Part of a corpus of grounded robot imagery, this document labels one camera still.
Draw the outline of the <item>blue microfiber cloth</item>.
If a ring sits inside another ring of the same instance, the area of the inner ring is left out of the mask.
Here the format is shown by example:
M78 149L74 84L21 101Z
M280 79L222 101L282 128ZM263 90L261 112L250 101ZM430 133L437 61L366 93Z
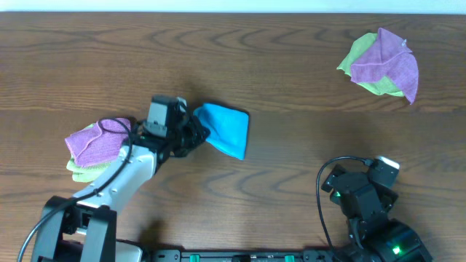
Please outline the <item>blue microfiber cloth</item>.
M194 115L210 131L206 139L208 143L228 156L245 159L249 125L247 113L204 103L194 110Z

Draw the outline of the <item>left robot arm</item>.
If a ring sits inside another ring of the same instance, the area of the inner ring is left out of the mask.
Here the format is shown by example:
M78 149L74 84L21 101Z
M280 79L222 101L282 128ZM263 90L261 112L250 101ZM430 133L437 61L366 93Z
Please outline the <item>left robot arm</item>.
M32 261L151 261L153 252L117 238L117 216L138 189L169 157L185 157L210 132L188 109L168 113L168 135L131 130L119 119L97 122L102 135L122 135L124 145L105 172L70 198L54 196L26 242L33 240Z

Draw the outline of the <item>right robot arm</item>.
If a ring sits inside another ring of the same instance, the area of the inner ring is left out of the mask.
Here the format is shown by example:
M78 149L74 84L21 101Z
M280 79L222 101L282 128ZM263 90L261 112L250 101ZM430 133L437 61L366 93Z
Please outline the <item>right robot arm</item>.
M399 169L376 160L366 171L336 165L321 189L347 218L350 243L336 261L429 262L433 257L419 235L388 212L398 199L392 186Z

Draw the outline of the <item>purple folded cloth left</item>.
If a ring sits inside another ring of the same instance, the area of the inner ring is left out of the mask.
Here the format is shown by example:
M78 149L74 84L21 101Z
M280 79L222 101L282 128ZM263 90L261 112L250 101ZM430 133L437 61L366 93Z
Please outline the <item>purple folded cloth left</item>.
M130 121L124 118L101 120L93 126L75 132L65 139L74 163L90 167L114 161L128 138Z

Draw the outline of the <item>green folded cloth left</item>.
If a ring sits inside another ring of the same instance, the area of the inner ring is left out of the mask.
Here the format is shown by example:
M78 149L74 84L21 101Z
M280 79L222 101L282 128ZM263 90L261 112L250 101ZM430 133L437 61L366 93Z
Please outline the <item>green folded cloth left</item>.
M70 152L71 158L66 165L66 169L72 172L72 179L78 183L90 183L97 179L109 166L110 163L100 163L89 167L82 167L75 163L74 155Z

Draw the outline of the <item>purple cloth right pile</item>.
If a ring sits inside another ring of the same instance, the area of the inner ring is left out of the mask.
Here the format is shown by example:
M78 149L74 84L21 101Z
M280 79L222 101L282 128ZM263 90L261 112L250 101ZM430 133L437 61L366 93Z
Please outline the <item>purple cloth right pile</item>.
M406 40L379 28L375 42L350 66L354 83L376 83L385 76L410 104L416 100L419 68Z

